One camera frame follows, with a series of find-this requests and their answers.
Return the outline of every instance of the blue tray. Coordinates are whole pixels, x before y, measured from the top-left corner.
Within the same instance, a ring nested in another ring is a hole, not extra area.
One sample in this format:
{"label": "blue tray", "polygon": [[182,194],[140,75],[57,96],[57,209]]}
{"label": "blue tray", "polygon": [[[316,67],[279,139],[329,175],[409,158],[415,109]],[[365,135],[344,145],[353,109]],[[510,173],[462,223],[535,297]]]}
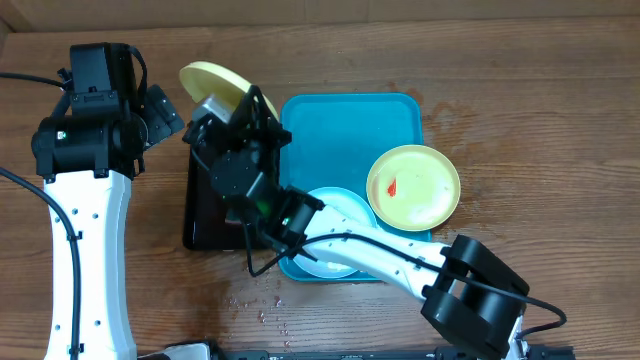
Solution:
{"label": "blue tray", "polygon": [[[385,152],[422,144],[420,107],[402,93],[298,95],[282,109],[282,124],[293,142],[280,151],[280,184],[304,191],[325,186],[349,189],[367,200],[366,182],[373,163]],[[431,241],[431,232],[406,232],[379,218],[390,233]],[[364,272],[340,279],[321,279],[287,258],[278,263],[298,281],[377,281]]]}

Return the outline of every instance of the wooden table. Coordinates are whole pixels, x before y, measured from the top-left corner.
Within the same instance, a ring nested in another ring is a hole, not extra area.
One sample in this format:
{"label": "wooden table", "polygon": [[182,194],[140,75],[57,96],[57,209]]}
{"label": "wooden table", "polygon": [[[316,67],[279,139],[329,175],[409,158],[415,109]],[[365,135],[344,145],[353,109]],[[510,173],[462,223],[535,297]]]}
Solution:
{"label": "wooden table", "polygon": [[[482,240],[529,282],[532,296],[566,310],[565,327],[532,342],[575,346],[581,359],[637,358],[640,19],[12,34],[0,70],[55,77],[69,66],[70,45],[99,41],[137,45],[150,82],[185,119],[193,103],[177,73],[195,60],[242,74],[277,108],[301,93],[411,95],[425,143],[453,161],[462,181],[460,205],[435,239]],[[30,140],[60,92],[9,80],[0,89],[2,166],[41,183]],[[254,280],[243,252],[185,250],[187,146],[175,136],[145,159],[126,231],[129,319],[140,352],[204,337],[227,349],[272,351],[444,343],[420,305],[394,287],[301,284],[277,268]],[[0,357],[40,359],[52,307],[47,209],[6,181],[0,199]],[[533,308],[527,314],[527,326],[553,320]]]}

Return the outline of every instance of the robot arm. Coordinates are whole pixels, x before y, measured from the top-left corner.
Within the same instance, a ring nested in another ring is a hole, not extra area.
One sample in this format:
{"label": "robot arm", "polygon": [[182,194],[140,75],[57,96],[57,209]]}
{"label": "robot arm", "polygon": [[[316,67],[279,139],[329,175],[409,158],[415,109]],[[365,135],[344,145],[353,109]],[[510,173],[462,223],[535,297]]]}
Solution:
{"label": "robot arm", "polygon": [[[144,171],[143,152],[180,131],[184,122],[160,87],[147,88],[147,69],[134,47],[75,45],[70,57],[73,76],[58,72],[66,92],[31,142],[45,192],[77,232],[80,263],[75,273],[68,234],[51,210],[53,316],[46,359],[135,359],[124,271],[131,183]],[[132,57],[143,72],[137,88]],[[65,115],[69,106],[72,114]],[[79,301],[73,296],[76,285]],[[73,331],[76,314],[79,328]]]}
{"label": "robot arm", "polygon": [[[280,187],[276,154],[291,134],[269,112],[257,87],[228,111],[234,105],[214,95],[204,99],[183,140],[209,172],[213,189],[245,227],[255,227],[259,241],[280,256],[300,253],[344,264],[404,289],[423,303],[421,314],[432,326],[468,354],[526,358],[526,343],[517,339],[525,305],[504,294],[523,298],[529,286],[513,270],[471,238],[458,236],[451,246],[408,240],[352,221],[305,192]],[[210,168],[198,158],[201,147],[217,154]],[[455,296],[456,279],[476,285]]]}
{"label": "robot arm", "polygon": [[[65,211],[78,240],[82,293],[79,359],[135,359],[125,296],[124,227],[131,179],[109,171],[58,174],[44,186]],[[46,360],[68,360],[73,306],[73,273],[67,233],[51,210],[53,232],[53,315]]]}

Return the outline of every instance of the wire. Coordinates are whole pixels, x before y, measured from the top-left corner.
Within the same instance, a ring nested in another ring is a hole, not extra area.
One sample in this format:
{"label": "wire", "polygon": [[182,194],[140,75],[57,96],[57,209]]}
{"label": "wire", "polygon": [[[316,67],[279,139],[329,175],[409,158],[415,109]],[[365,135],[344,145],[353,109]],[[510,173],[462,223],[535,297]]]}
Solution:
{"label": "wire", "polygon": [[142,54],[135,46],[129,45],[129,52],[138,60],[142,68],[142,78],[140,79],[140,85],[138,85],[138,101],[144,104],[144,96],[147,93],[147,64],[144,63]]}
{"label": "wire", "polygon": [[56,107],[53,108],[51,112],[51,117],[62,117],[69,110],[69,106],[71,106],[71,96],[69,96],[68,92],[63,92],[60,100],[56,104]]}
{"label": "wire", "polygon": [[506,296],[509,298],[512,298],[514,300],[520,301],[522,303],[526,303],[526,304],[531,304],[537,307],[540,307],[542,309],[548,310],[556,315],[558,315],[558,317],[560,318],[558,321],[552,322],[552,323],[548,323],[545,325],[540,325],[540,326],[534,326],[532,328],[526,329],[521,331],[516,337],[517,339],[524,339],[525,336],[536,333],[536,332],[540,332],[540,331],[545,331],[545,330],[550,330],[550,329],[555,329],[555,328],[559,328],[560,326],[564,325],[567,322],[567,315],[564,313],[564,311],[562,311],[560,308],[551,305],[547,302],[544,302],[542,300],[538,300],[535,298],[531,298],[528,296],[524,296],[524,295],[520,295],[520,294],[516,294],[510,291],[506,291],[506,290],[502,290],[496,287],[493,287],[491,285],[487,285],[484,283],[481,283],[479,281],[470,279],[466,276],[461,276],[455,273],[452,273],[450,271],[447,271],[445,269],[442,269],[441,267],[438,267],[436,265],[432,265],[429,263],[424,262],[423,260],[414,258],[410,255],[407,255],[405,253],[403,253],[402,251],[399,251],[389,245],[383,244],[381,242],[375,241],[369,237],[363,236],[363,235],[359,235],[359,234],[353,234],[353,233],[336,233],[336,234],[327,234],[327,235],[321,235],[321,236],[317,236],[311,239],[307,239],[305,242],[298,244],[297,246],[294,246],[280,254],[278,254],[273,260],[271,260],[269,263],[267,263],[262,269],[260,269],[257,272],[253,272],[253,266],[251,264],[251,245],[250,245],[250,241],[249,241],[249,232],[248,232],[248,226],[245,222],[243,222],[243,227],[244,227],[244,233],[245,233],[245,243],[247,246],[247,262],[248,262],[248,268],[249,268],[249,273],[253,276],[256,277],[262,273],[264,273],[268,268],[270,268],[271,266],[273,266],[275,263],[277,263],[278,261],[280,261],[280,259],[290,256],[290,255],[294,255],[296,253],[298,253],[299,251],[302,250],[303,247],[310,245],[312,243],[318,242],[318,241],[324,241],[324,240],[328,240],[328,239],[355,239],[355,240],[360,240],[363,242],[366,242],[368,244],[374,245],[382,250],[385,250],[393,255],[396,255],[406,261],[409,261],[413,264],[416,264],[420,267],[424,267],[425,269],[429,269],[431,271],[435,271],[439,274],[444,275],[445,277],[449,277],[452,278],[454,280],[463,282],[467,285],[470,286],[474,286],[483,290],[487,290],[487,291],[492,291],[496,294],[502,295],[502,296]]}
{"label": "wire", "polygon": [[198,155],[198,153],[196,153],[196,148],[195,147],[191,147],[191,155],[193,156],[193,158],[196,160],[196,162],[198,163],[198,165],[200,165],[200,167],[202,168],[202,170],[204,170],[205,172],[209,172],[209,167],[207,166],[207,164],[204,163],[204,161],[202,161],[202,159],[200,158],[200,156]]}
{"label": "wire", "polygon": [[253,271],[253,261],[251,261],[252,259],[252,249],[251,249],[251,237],[249,236],[249,225],[247,224],[246,221],[242,220],[242,229],[244,231],[244,243],[245,246],[247,247],[247,268],[249,269],[249,274],[251,274],[251,276],[253,277],[258,277],[260,275],[262,275],[265,271],[269,270],[273,265],[275,265],[278,261],[280,261],[281,259],[290,256],[290,255],[294,255],[296,252],[300,251],[300,249],[298,249],[297,247],[294,248],[290,248],[286,251],[281,252],[280,254],[276,255],[276,257],[274,257],[273,259],[271,259],[271,261],[269,261],[268,263],[266,263],[260,270],[258,271]]}
{"label": "wire", "polygon": [[47,79],[47,78],[41,78],[39,76],[0,72],[0,78],[35,81],[35,82],[39,82],[39,83],[43,83],[43,84],[49,84],[49,85],[57,86],[59,88],[64,89],[64,84],[63,83],[61,83],[59,81]]}
{"label": "wire", "polygon": [[40,190],[37,186],[31,184],[27,180],[21,178],[20,176],[10,172],[9,170],[0,167],[0,175],[6,177],[7,179],[13,181],[14,183],[22,186],[23,188],[31,191],[37,197],[42,199],[44,202],[49,205],[53,211],[58,215],[60,221],[62,221],[62,225],[67,231],[67,240],[69,240],[69,246],[71,247],[71,265],[73,268],[73,310],[71,316],[71,360],[78,359],[78,351],[80,350],[80,256],[78,253],[78,237],[76,236],[75,231],[73,230],[73,225],[71,225],[71,221],[67,214],[62,210],[60,205],[53,200],[49,195],[47,195],[44,191]]}

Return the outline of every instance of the red object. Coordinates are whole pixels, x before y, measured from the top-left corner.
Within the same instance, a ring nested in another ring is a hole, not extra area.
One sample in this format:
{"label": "red object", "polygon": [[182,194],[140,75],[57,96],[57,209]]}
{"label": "red object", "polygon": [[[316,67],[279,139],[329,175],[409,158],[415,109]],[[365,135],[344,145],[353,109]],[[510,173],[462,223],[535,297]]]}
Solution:
{"label": "red object", "polygon": [[393,182],[387,188],[387,192],[389,193],[389,196],[391,196],[391,197],[396,196],[396,179],[393,179]]}

